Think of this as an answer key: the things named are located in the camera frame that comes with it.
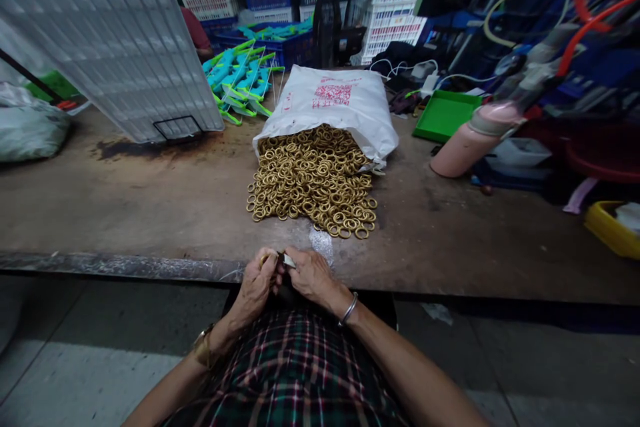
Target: pile of brass rings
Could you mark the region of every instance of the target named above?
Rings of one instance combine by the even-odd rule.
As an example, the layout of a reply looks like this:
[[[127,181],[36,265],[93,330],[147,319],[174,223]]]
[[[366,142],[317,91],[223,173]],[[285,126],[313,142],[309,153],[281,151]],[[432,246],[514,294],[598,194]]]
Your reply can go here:
[[[247,188],[255,222],[307,216],[332,237],[364,240],[375,229],[378,203],[369,197],[370,163],[346,130],[327,124],[295,135],[261,139],[258,172]]]

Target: wristwatch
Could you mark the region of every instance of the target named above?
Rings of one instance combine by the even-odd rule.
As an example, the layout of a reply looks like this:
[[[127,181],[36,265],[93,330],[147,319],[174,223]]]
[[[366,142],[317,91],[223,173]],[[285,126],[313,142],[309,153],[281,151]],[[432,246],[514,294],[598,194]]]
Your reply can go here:
[[[209,324],[209,327],[200,332],[200,335],[193,343],[193,353],[196,360],[208,370],[213,368],[215,361],[218,359],[218,355],[209,350],[207,341],[207,336],[213,330],[213,326],[214,324]]]

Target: white sack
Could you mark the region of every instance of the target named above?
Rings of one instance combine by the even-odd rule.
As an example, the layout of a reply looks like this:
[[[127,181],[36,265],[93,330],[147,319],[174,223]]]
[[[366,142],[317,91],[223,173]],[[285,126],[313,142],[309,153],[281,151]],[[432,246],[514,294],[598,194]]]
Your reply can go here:
[[[0,84],[0,162],[52,157],[71,118],[21,87]]]
[[[328,123],[351,132],[375,168],[398,146],[387,94],[379,74],[368,70],[316,70],[294,65],[273,115],[253,139],[293,135]]]

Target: plaid fabric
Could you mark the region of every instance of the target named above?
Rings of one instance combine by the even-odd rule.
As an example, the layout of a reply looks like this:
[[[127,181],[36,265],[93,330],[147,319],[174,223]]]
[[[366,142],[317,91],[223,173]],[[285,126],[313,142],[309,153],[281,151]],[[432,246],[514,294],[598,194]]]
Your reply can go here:
[[[409,425],[351,336],[308,309],[264,314],[204,393],[161,425]]]

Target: gray plastic bag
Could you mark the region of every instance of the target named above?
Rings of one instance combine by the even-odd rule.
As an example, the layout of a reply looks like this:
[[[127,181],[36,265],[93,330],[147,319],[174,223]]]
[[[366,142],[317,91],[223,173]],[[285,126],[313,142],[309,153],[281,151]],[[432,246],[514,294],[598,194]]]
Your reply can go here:
[[[21,87],[0,85],[0,162],[52,157],[71,117]]]

